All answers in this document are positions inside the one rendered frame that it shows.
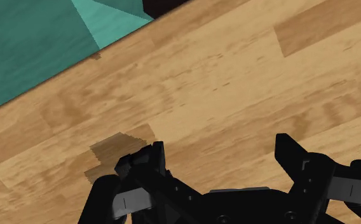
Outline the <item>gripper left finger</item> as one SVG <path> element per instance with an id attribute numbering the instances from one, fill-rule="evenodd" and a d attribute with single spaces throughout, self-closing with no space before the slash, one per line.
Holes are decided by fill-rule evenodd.
<path id="1" fill-rule="evenodd" d="M 78 224 L 203 224 L 202 195 L 172 176 L 161 141 L 118 160 L 97 178 Z"/>

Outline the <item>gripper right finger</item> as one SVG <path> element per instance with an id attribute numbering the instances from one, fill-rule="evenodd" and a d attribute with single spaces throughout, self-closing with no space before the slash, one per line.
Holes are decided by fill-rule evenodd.
<path id="1" fill-rule="evenodd" d="M 326 213 L 330 200 L 344 202 L 361 218 L 361 159 L 341 165 L 306 151 L 286 133 L 275 137 L 275 159 L 294 182 L 289 195 L 296 207 L 285 214 L 296 224 L 342 224 Z"/>

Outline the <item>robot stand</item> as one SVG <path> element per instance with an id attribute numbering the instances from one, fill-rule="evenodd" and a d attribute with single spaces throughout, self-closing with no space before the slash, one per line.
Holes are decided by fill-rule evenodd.
<path id="1" fill-rule="evenodd" d="M 157 19 L 190 0 L 142 0 L 144 12 Z"/>

